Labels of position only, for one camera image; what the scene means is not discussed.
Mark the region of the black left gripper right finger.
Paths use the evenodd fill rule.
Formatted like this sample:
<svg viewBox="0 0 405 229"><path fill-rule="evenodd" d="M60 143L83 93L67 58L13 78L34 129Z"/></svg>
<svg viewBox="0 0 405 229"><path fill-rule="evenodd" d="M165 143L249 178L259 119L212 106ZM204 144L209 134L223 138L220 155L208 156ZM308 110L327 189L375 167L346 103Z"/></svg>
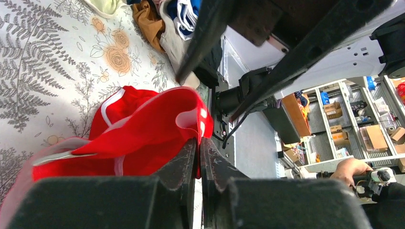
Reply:
<svg viewBox="0 0 405 229"><path fill-rule="evenodd" d="M333 179L252 179L200 145L207 229L369 229L355 195Z"/></svg>

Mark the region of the person's hand in background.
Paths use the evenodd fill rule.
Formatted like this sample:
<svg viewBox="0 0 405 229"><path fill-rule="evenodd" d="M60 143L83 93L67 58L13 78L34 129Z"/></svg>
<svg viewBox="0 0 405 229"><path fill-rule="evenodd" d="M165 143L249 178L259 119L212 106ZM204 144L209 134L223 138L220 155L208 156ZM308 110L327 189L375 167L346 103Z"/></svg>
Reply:
<svg viewBox="0 0 405 229"><path fill-rule="evenodd" d="M356 158L348 158L338 163L330 178L342 181L348 187L354 186L354 176L362 176L373 169L365 162Z"/></svg>

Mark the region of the red underwear white trim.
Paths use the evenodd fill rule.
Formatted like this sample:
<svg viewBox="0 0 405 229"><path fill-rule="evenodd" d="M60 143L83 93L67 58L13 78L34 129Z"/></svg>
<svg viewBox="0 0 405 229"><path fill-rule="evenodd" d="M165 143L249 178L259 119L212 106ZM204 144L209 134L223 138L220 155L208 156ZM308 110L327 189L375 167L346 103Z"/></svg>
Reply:
<svg viewBox="0 0 405 229"><path fill-rule="evenodd" d="M35 153L0 208L6 228L34 183L51 177L148 176L192 138L213 133L213 119L189 87L157 93L124 86L95 113L88 138L70 137Z"/></svg>

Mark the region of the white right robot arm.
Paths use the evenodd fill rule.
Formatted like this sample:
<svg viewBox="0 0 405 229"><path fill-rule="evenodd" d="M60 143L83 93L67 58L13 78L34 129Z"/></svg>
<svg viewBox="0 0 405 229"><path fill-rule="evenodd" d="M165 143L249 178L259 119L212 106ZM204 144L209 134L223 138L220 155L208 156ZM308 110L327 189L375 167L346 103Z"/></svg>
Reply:
<svg viewBox="0 0 405 229"><path fill-rule="evenodd" d="M271 36L288 53L231 116L235 120L256 103L291 85L345 39L394 5L392 0L204 0L192 41L175 79L187 76L232 27L255 46Z"/></svg>

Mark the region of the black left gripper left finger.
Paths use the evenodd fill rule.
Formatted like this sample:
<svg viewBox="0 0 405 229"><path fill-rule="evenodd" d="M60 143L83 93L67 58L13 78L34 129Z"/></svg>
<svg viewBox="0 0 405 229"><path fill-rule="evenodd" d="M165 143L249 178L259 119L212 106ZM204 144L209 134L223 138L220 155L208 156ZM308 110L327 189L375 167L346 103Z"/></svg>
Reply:
<svg viewBox="0 0 405 229"><path fill-rule="evenodd" d="M195 139L150 176L48 178L36 183L9 229L188 229Z"/></svg>

